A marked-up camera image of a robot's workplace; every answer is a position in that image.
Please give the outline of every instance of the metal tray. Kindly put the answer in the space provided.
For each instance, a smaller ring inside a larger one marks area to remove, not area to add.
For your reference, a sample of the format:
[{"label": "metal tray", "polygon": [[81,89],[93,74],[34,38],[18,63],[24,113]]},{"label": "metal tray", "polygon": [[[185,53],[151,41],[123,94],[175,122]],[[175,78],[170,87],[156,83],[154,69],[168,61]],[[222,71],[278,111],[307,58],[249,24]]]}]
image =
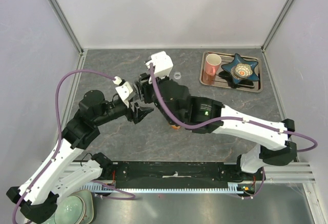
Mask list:
[{"label": "metal tray", "polygon": [[222,63],[227,64],[233,61],[235,55],[234,54],[224,54],[224,53],[218,53],[218,52],[211,52],[206,51],[203,53],[203,58],[201,60],[201,68],[200,68],[200,76],[199,81],[203,85],[206,86],[212,86],[212,87],[222,87],[222,88],[229,88],[229,89],[236,89],[240,91],[245,92],[261,92],[263,90],[263,84],[262,84],[262,61],[255,57],[250,56],[241,56],[245,60],[252,60],[252,61],[258,61],[258,65],[255,68],[255,73],[259,77],[258,82],[251,82],[249,80],[242,80],[239,84],[234,84],[232,82],[231,76],[229,73],[225,72],[221,66],[216,72],[214,76],[210,76],[205,73],[204,66],[205,66],[205,58],[208,54],[218,54],[222,58]]}]

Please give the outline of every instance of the white wall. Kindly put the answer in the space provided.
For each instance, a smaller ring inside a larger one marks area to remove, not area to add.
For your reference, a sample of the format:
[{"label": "white wall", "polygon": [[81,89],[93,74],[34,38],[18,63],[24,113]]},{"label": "white wall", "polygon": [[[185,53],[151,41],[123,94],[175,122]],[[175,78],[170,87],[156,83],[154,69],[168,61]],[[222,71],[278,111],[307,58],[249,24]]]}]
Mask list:
[{"label": "white wall", "polygon": [[[267,50],[287,117],[319,142],[301,153],[311,163],[328,207],[328,0],[296,0]],[[310,145],[296,139],[300,148]]]},{"label": "white wall", "polygon": [[[50,153],[56,132],[55,88],[76,69],[78,52],[47,0],[0,0],[0,216],[11,223],[6,197]],[[70,82],[60,93],[63,110]]]},{"label": "white wall", "polygon": [[84,48],[260,46],[286,0],[58,0]]}]

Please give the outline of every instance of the robotic arm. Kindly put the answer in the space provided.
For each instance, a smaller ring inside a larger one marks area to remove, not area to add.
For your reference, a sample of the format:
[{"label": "robotic arm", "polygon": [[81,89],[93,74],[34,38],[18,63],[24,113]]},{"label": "robotic arm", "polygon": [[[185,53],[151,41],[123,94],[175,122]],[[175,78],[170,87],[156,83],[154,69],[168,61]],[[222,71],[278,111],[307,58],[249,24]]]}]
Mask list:
[{"label": "robotic arm", "polygon": [[[152,55],[146,66],[150,68],[151,64],[155,66],[154,76],[157,78],[163,101],[173,115],[183,123],[196,125],[222,116],[242,118],[243,122],[216,121],[192,130],[193,133],[229,134],[258,143],[253,150],[237,158],[234,171],[236,174],[253,175],[265,165],[287,165],[296,157],[295,143],[288,141],[288,135],[283,133],[286,130],[295,131],[292,120],[287,119],[280,123],[260,120],[233,110],[219,101],[191,96],[186,86],[169,79],[173,63],[165,52]],[[26,218],[35,223],[44,222],[55,212],[57,204],[62,199],[85,183],[100,177],[106,178],[111,174],[113,163],[102,153],[97,153],[75,172],[65,178],[59,178],[65,168],[98,137],[98,126],[121,116],[137,124],[153,111],[152,108],[140,107],[135,102],[138,99],[146,104],[154,103],[167,121],[171,125],[176,125],[160,105],[152,81],[147,73],[141,74],[134,85],[116,77],[114,83],[118,85],[117,94],[113,96],[112,101],[105,100],[103,93],[98,90],[89,91],[84,95],[79,103],[79,110],[63,129],[63,142],[57,156],[51,159],[54,149],[30,179],[20,187],[11,187],[7,192],[7,196],[14,203],[18,202],[22,193],[27,192],[20,204],[20,211]],[[280,132],[258,127],[249,123],[250,120],[277,128]],[[49,160],[52,160],[49,168],[31,189],[27,189]]]}]

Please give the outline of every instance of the blue star-shaped bowl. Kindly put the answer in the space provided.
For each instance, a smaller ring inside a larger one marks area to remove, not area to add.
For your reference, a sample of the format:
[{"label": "blue star-shaped bowl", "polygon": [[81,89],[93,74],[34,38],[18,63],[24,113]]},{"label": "blue star-shaped bowl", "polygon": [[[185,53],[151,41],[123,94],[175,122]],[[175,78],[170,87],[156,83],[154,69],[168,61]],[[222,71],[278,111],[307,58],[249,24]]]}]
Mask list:
[{"label": "blue star-shaped bowl", "polygon": [[[239,78],[236,75],[232,74],[233,69],[237,66],[237,64],[247,64],[251,67],[253,74],[245,77],[245,78]],[[226,72],[228,72],[232,78],[232,81],[234,84],[238,84],[239,82],[241,82],[242,80],[250,80],[252,82],[258,82],[260,79],[259,77],[255,74],[255,67],[258,65],[258,61],[246,61],[245,59],[243,59],[238,53],[235,54],[235,58],[231,63],[228,64],[224,64],[222,65],[222,69],[225,70]]]}]

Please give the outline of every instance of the pink mug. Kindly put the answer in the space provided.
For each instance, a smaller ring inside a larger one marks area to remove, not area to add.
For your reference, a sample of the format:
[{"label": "pink mug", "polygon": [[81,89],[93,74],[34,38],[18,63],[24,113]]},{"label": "pink mug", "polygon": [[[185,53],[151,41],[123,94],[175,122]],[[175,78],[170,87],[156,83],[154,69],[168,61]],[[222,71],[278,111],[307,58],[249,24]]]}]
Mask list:
[{"label": "pink mug", "polygon": [[208,54],[205,61],[205,72],[208,75],[214,76],[218,71],[222,62],[221,57],[218,54]]}]

